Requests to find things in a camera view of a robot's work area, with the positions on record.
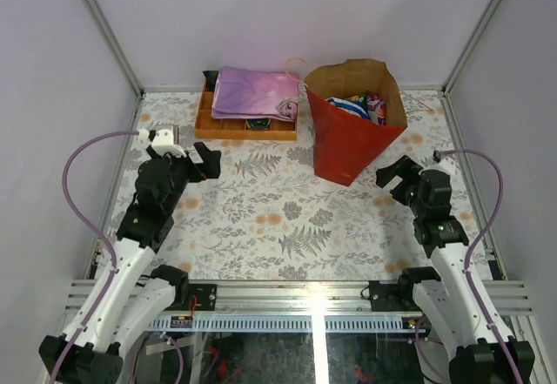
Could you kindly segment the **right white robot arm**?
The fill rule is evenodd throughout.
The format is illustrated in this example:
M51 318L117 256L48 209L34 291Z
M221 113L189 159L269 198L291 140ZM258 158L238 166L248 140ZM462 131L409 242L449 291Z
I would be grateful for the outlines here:
M535 354L502 319L472 261L474 245L452 214L456 164L442 152L424 167L408 156L376 171L376 184L399 183L392 198L413 214L413 230L430 266L406 268L397 299L419 308L443 343L452 383L526 383Z

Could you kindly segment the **green candy bag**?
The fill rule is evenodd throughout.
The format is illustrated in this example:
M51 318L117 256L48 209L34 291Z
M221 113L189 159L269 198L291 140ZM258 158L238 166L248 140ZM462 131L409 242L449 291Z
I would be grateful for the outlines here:
M364 93L364 94L350 96L350 97L347 98L347 100L353 101L353 102L365 102L366 101L366 94Z

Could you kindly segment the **red paper bag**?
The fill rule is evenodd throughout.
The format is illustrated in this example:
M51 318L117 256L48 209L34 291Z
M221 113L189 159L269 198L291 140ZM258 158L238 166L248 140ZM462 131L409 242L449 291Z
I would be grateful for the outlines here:
M314 68L304 78L294 76L286 63L285 72L305 88L314 126L314 173L322 179L349 186L408 127L398 83L383 61L347 59ZM385 101L383 125L327 101L367 91Z

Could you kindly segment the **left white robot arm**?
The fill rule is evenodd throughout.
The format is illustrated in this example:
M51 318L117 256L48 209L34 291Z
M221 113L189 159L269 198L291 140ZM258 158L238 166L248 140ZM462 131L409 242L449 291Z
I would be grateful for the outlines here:
M53 383L115 383L138 337L166 308L189 303L188 274L174 266L155 268L136 298L131 292L173 227L173 213L189 184L218 179L221 152L194 145L201 160L168 147L150 147L138 168L135 192L101 272L73 321L58 336L46 336L39 355Z

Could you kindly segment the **blue chips bag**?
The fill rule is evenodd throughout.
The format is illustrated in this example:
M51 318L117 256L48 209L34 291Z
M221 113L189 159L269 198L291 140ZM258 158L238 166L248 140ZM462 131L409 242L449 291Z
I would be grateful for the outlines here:
M326 102L344 112L347 112L353 116L369 120L368 112L366 109L365 102L353 102L347 100L347 98L336 98L330 97Z

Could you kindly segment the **purple snack packet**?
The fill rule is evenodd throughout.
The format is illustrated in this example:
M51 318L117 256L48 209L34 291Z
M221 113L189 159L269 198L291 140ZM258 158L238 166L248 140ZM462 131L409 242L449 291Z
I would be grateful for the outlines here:
M386 123L385 101L376 93L368 91L366 93L366 109L369 118L377 125Z

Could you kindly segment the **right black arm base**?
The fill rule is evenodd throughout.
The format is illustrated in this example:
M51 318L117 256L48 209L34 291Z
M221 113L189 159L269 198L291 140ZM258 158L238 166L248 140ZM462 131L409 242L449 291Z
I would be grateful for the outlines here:
M393 281L369 280L360 291L360 298L370 303L373 312L395 313L406 310L399 286Z

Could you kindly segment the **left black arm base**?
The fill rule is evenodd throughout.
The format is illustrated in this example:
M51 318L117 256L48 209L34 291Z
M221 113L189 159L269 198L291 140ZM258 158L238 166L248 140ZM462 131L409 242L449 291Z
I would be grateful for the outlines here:
M190 284L188 309L194 313L214 311L217 302L216 284Z

